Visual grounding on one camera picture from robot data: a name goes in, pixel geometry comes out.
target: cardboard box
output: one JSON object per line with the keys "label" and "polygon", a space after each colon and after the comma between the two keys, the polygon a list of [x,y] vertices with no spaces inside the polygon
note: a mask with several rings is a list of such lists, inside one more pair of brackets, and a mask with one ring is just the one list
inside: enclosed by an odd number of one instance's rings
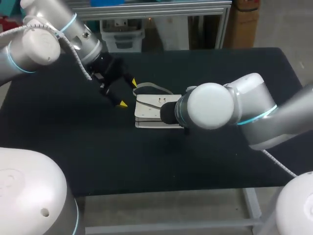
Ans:
{"label": "cardboard box", "polygon": [[231,7],[225,34],[225,48],[253,47],[256,28],[259,20],[259,10],[239,11]]}
{"label": "cardboard box", "polygon": [[257,10],[260,7],[260,0],[233,0],[233,5],[241,11]]}

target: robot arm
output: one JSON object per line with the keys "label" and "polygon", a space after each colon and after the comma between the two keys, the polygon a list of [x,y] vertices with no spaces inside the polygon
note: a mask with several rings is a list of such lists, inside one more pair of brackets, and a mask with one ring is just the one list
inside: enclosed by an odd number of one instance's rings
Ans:
{"label": "robot arm", "polygon": [[[18,32],[16,37],[0,51],[0,86],[15,78],[34,73],[41,66],[50,65],[60,55],[60,44],[66,51],[65,41],[56,37],[63,34],[77,58],[81,62],[81,69],[89,66],[99,57],[102,49],[100,41],[77,18],[77,14],[63,2],[63,0],[22,0],[21,7],[28,22],[25,31]],[[32,25],[46,25],[47,28],[32,28]]]}
{"label": "robot arm", "polygon": [[[165,105],[161,114],[174,107],[172,120],[186,128],[195,125],[212,130],[228,123],[238,125],[249,146],[263,150],[313,128],[312,100],[313,85],[308,85],[277,107],[262,77],[252,73],[224,86],[206,83],[189,89],[175,106]],[[161,116],[168,123],[166,115]]]}

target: black end effector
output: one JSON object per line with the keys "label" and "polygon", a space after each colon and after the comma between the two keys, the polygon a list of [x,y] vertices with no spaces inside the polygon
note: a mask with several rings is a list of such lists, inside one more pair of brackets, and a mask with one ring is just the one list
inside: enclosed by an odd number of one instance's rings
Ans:
{"label": "black end effector", "polygon": [[165,124],[179,124],[175,116],[177,102],[168,102],[161,107],[160,117]]}
{"label": "black end effector", "polygon": [[135,89],[137,87],[135,78],[127,71],[127,67],[122,58],[114,58],[109,53],[101,53],[90,66],[93,78],[101,83],[100,93],[110,99],[113,105],[127,107],[127,104],[118,95],[110,90],[113,82],[124,78],[125,82]]}

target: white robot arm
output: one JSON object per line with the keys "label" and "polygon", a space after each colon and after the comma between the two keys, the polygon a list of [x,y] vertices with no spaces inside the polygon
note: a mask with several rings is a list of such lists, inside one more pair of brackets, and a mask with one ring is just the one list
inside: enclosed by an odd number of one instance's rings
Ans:
{"label": "white robot arm", "polygon": [[238,125],[254,150],[272,148],[313,129],[313,85],[277,107],[262,77],[252,73],[225,84],[189,89],[177,103],[162,107],[165,123],[207,130]]}

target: black table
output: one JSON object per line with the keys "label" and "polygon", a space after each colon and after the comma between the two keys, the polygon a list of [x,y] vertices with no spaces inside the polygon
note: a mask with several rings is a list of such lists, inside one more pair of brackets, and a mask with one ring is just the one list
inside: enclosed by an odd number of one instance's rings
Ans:
{"label": "black table", "polygon": [[[205,82],[228,83],[257,72],[277,104],[301,85],[278,48],[121,54],[137,82],[175,94]],[[215,131],[136,129],[135,98],[114,89],[128,109],[114,108],[69,56],[14,81],[0,111],[0,146],[52,158],[75,196],[148,191],[283,186],[291,177],[251,150],[236,126]],[[308,132],[271,150],[296,174],[313,170]]]}

